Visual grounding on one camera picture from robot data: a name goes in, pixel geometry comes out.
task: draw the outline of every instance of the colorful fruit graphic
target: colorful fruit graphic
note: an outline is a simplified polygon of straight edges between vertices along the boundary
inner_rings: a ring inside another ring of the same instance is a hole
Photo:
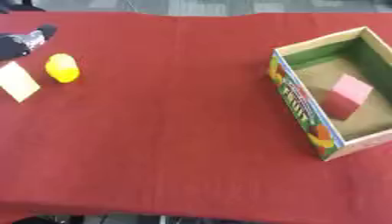
[[[317,126],[309,127],[308,137],[311,139],[311,142],[318,147],[318,152],[321,154],[325,153],[325,149],[332,148],[334,146],[328,128],[321,123]]]
[[[272,57],[269,63],[269,76],[278,86],[282,85],[285,72],[279,64],[277,57]]]

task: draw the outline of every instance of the red tablecloth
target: red tablecloth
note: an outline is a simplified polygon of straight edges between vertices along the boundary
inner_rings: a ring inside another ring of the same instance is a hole
[[[15,13],[2,32],[57,35],[18,62],[42,89],[0,94],[0,205],[289,223],[392,222],[392,150],[332,162],[312,153],[267,76],[273,47],[368,25],[392,43],[390,14],[158,17]],[[43,71],[70,53],[82,75]]]
[[[10,224],[13,221],[22,220],[28,216],[32,216],[32,214],[29,215],[27,212],[14,212],[8,209],[2,209],[0,210],[0,223]]]

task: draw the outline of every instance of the box side panel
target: box side panel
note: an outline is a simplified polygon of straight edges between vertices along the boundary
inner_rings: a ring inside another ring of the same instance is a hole
[[[326,161],[340,158],[345,155],[363,151],[368,148],[382,145],[392,141],[392,130],[386,130],[380,133],[376,133],[370,136],[364,136],[349,142],[346,142],[346,146],[334,152]]]
[[[377,34],[369,28],[364,29],[360,36],[389,64],[392,63],[392,50]]]
[[[269,76],[322,159],[344,146],[341,135],[276,50],[269,64]]]
[[[366,27],[355,28],[348,31],[335,32],[333,34],[329,34],[323,37],[314,38],[304,42],[283,46],[278,48],[278,50],[282,56],[286,56],[293,53],[306,51],[315,47],[321,47],[324,45],[344,42],[344,41],[358,38],[364,29],[366,29]]]
[[[309,50],[283,56],[293,70],[312,67],[341,58],[347,49],[355,43],[355,39],[322,45]]]

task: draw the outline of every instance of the yellow object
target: yellow object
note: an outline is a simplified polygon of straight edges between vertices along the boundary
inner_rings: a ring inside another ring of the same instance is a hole
[[[62,83],[74,81],[80,75],[76,61],[66,53],[56,53],[51,56],[45,68],[50,76]]]
[[[273,56],[271,61],[269,62],[269,76],[271,77],[272,80],[276,76],[278,66],[279,66],[279,61],[277,60],[277,57]]]

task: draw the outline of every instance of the yellow ball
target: yellow ball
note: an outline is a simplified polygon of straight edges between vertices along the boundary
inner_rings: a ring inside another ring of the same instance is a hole
[[[67,83],[79,77],[80,71],[74,58],[66,53],[56,53],[46,62],[47,73],[59,82]]]

